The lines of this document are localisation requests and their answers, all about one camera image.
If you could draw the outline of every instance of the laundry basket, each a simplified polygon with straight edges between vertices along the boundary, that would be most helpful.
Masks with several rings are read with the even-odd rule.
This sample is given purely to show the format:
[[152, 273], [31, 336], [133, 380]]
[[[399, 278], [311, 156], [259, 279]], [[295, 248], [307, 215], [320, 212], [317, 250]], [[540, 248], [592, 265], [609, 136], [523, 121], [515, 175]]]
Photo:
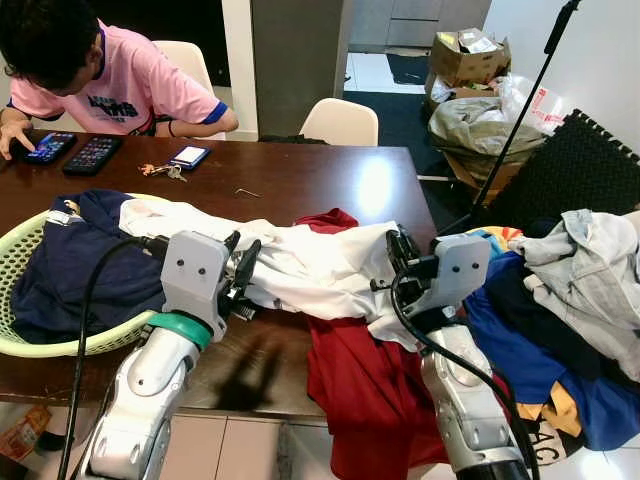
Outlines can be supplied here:
[[[162, 200], [158, 197], [136, 197]], [[24, 272], [31, 253], [42, 240], [42, 228], [48, 212], [42, 212], [21, 223], [0, 238], [0, 353], [17, 357], [45, 358], [75, 355], [78, 341], [33, 344], [20, 338], [12, 329], [15, 316], [11, 311], [13, 286]], [[149, 310], [106, 332], [87, 338], [87, 354], [108, 352], [135, 341], [155, 312]]]

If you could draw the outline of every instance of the black stand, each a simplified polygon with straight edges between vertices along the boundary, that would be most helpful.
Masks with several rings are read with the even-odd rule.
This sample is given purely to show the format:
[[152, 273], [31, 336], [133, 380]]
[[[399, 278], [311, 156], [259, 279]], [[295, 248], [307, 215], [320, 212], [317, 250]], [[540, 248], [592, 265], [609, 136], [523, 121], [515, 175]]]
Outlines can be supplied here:
[[574, 10], [578, 9], [579, 3], [580, 3], [580, 0], [570, 0], [560, 10], [560, 13], [558, 14], [558, 18], [556, 19], [556, 23], [553, 26], [553, 30], [551, 31], [551, 35], [549, 35], [549, 40], [547, 40], [547, 45], [544, 47], [544, 53], [547, 54], [547, 59], [545, 60], [544, 65], [542, 66], [542, 70], [540, 70], [540, 73], [538, 74], [538, 78], [536, 79], [533, 85], [533, 88], [531, 89], [529, 98], [527, 98], [527, 101], [525, 102], [524, 107], [522, 108], [522, 111], [520, 112], [520, 115], [518, 116], [518, 119], [516, 120], [516, 123], [513, 126], [513, 130], [511, 130], [511, 134], [509, 135], [509, 138], [505, 142], [504, 147], [502, 148], [502, 151], [500, 152], [500, 155], [498, 156], [495, 165], [491, 169], [491, 172], [489, 172], [487, 181], [484, 183], [482, 190], [480, 190], [475, 200], [473, 201], [473, 205], [471, 206], [471, 211], [468, 214], [466, 214], [464, 217], [456, 220], [451, 225], [448, 225], [447, 227], [442, 229], [439, 232], [439, 235], [448, 235], [451, 233], [458, 233], [466, 230], [468, 226], [474, 226], [474, 222], [477, 220], [478, 214], [482, 211], [482, 208], [483, 208], [482, 202], [484, 202], [484, 199], [487, 198], [487, 193], [491, 188], [491, 184], [493, 183], [493, 180], [496, 178], [498, 170], [504, 163], [504, 159], [507, 156], [509, 147], [511, 147], [511, 143], [513, 142], [513, 139], [516, 136], [518, 128], [520, 128], [520, 124], [522, 123], [522, 120], [524, 119], [524, 116], [526, 115], [527, 110], [529, 110], [529, 105], [531, 105], [531, 102], [533, 101], [533, 97], [538, 91], [538, 87], [540, 86], [542, 77], [547, 71], [547, 67], [549, 66], [549, 63], [551, 62], [551, 58], [553, 57], [553, 54], [556, 51], [558, 42], [560, 41], [560, 38], [564, 33], [564, 29], [569, 23], [571, 14], [574, 12]]

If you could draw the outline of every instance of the pink t-shirt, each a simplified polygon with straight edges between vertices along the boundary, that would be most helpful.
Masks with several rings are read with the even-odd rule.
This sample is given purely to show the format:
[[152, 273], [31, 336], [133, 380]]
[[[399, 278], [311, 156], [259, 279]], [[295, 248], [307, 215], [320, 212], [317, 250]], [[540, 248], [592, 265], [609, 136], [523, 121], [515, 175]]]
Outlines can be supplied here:
[[104, 65], [79, 93], [57, 97], [28, 80], [11, 80], [9, 106], [55, 120], [68, 112], [86, 131], [149, 134], [160, 115], [217, 122], [227, 106], [183, 73], [147, 38], [100, 22]]

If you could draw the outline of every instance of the cardboard box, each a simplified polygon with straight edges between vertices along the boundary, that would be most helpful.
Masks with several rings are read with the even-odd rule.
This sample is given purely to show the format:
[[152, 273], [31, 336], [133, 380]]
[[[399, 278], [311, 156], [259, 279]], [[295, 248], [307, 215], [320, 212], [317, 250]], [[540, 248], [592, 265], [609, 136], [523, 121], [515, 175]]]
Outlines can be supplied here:
[[506, 39], [500, 44], [477, 28], [438, 32], [431, 48], [431, 70], [452, 87], [489, 83], [510, 64]]
[[[464, 166], [454, 156], [447, 152], [442, 153], [444, 154], [444, 158], [447, 159], [447, 163], [451, 167], [451, 170], [453, 170], [456, 178], [467, 185], [475, 197], [475, 195], [477, 195], [482, 189], [483, 184], [473, 178], [467, 169], [464, 168]], [[521, 163], [503, 163], [500, 170], [498, 170], [496, 178], [491, 184], [491, 189], [487, 192], [487, 197], [484, 199], [482, 204], [489, 205], [496, 198], [498, 193], [507, 186], [509, 181], [516, 176], [521, 168]]]
[[[436, 86], [437, 90], [442, 90], [443, 88], [448, 89], [450, 92], [449, 96], [445, 97], [444, 95], [442, 95], [441, 91], [435, 92], [436, 95], [434, 95], [434, 86]], [[427, 76], [427, 81], [425, 82], [424, 90], [427, 94], [427, 103], [429, 104], [431, 111], [434, 111], [436, 108], [438, 108], [438, 105], [440, 105], [443, 102], [446, 102], [447, 100], [453, 100], [455, 98], [495, 97], [498, 95], [498, 93], [495, 92], [491, 87], [487, 85], [483, 85], [483, 87], [485, 88], [484, 89], [471, 88], [471, 87], [450, 88], [446, 84], [444, 84], [444, 81], [442, 80], [441, 77], [438, 78], [438, 75], [436, 75], [433, 72], [430, 72], [429, 75]]]

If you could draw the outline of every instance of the dark wooden tabletop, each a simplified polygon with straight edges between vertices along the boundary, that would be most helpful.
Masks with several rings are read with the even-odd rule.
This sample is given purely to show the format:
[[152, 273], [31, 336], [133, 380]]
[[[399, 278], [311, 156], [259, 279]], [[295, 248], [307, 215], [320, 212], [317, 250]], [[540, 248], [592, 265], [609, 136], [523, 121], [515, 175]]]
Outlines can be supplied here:
[[[34, 132], [34, 137], [43, 132]], [[406, 148], [334, 147], [186, 139], [125, 137], [118, 152], [95, 177], [69, 177], [64, 161], [87, 138], [50, 166], [0, 160], [0, 234], [46, 210], [57, 195], [89, 188], [147, 193], [189, 202], [206, 213], [248, 221], [265, 218], [288, 226], [296, 218], [339, 207], [360, 224], [402, 223], [426, 251], [435, 227]], [[166, 176], [143, 177], [139, 164], [161, 165], [185, 145], [206, 145], [212, 153], [187, 183]], [[238, 193], [243, 188], [259, 198]], [[221, 343], [203, 352], [189, 380], [185, 408], [257, 415], [316, 416], [322, 411], [306, 395], [311, 338], [302, 315], [264, 311], [251, 323], [232, 318]], [[85, 401], [101, 399], [124, 348], [89, 357]], [[61, 404], [68, 400], [73, 357], [25, 359], [0, 355], [0, 400]]]

